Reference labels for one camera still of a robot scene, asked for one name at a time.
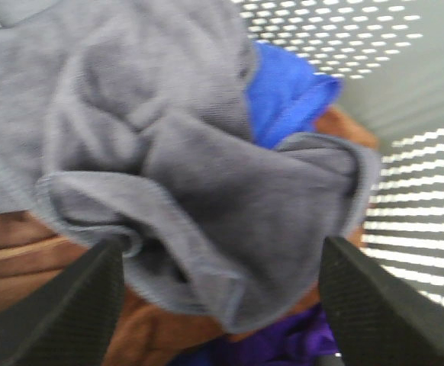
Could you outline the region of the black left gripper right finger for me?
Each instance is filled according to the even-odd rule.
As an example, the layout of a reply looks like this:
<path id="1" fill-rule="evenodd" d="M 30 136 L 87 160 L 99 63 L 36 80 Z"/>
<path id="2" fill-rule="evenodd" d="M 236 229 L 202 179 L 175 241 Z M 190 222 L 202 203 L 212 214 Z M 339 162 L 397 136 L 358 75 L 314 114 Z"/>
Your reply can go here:
<path id="1" fill-rule="evenodd" d="M 444 307 L 353 244 L 323 244 L 319 292 L 345 365 L 444 365 Z"/>

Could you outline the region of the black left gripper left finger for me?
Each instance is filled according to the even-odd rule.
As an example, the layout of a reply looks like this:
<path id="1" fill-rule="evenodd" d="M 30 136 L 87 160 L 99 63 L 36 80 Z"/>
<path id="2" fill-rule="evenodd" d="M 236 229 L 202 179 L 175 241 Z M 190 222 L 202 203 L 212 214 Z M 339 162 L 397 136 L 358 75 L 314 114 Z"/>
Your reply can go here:
<path id="1" fill-rule="evenodd" d="M 0 313 L 0 365 L 100 365 L 123 301 L 121 248 L 101 242 Z"/>

